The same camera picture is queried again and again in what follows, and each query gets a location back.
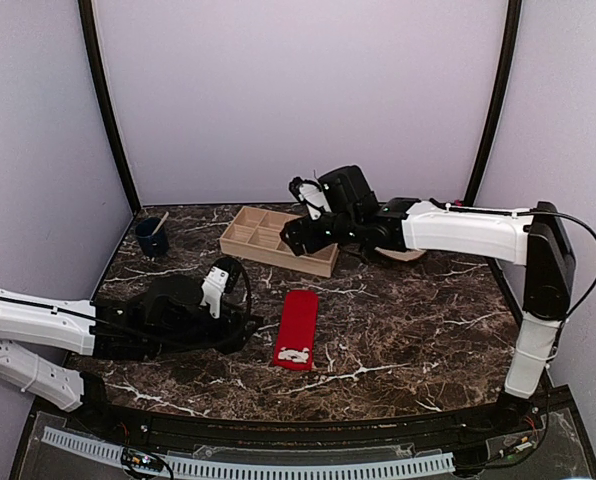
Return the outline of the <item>wooden compartment tray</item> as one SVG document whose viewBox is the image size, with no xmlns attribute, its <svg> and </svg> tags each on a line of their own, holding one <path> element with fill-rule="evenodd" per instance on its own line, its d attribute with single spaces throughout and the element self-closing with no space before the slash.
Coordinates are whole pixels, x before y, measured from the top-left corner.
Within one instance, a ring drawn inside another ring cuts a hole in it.
<svg viewBox="0 0 596 480">
<path fill-rule="evenodd" d="M 281 231 L 299 216 L 243 206 L 219 239 L 223 254 L 325 278 L 332 276 L 339 250 L 330 245 L 315 254 L 295 256 Z"/>
</svg>

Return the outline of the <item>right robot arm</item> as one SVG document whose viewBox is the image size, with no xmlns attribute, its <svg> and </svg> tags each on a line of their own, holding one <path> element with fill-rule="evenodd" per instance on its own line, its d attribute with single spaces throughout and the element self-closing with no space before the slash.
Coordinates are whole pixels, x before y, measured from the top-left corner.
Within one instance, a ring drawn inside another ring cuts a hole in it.
<svg viewBox="0 0 596 480">
<path fill-rule="evenodd" d="M 537 390 L 570 315 L 576 262 L 556 214 L 549 202 L 501 210 L 396 197 L 371 209 L 339 204 L 299 217 L 285 224 L 280 238 L 296 256 L 358 244 L 393 252 L 456 252 L 524 267 L 522 322 L 504 383 L 508 396 L 488 413 L 489 426 L 508 434 L 525 420 L 524 400 Z"/>
</svg>

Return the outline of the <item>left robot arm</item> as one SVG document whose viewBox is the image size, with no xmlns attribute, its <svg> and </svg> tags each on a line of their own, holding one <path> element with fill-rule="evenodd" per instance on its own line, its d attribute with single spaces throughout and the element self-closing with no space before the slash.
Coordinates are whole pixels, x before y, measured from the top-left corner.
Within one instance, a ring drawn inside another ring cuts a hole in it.
<svg viewBox="0 0 596 480">
<path fill-rule="evenodd" d="M 0 288 L 0 378 L 39 396 L 98 436 L 119 427 L 95 374 L 60 367 L 27 350 L 44 345 L 102 360 L 145 361 L 160 355 L 241 350 L 262 326 L 252 302 L 236 306 L 223 296 L 239 275 L 213 267 L 203 281 L 185 275 L 154 280 L 125 301 L 66 301 Z"/>
</svg>

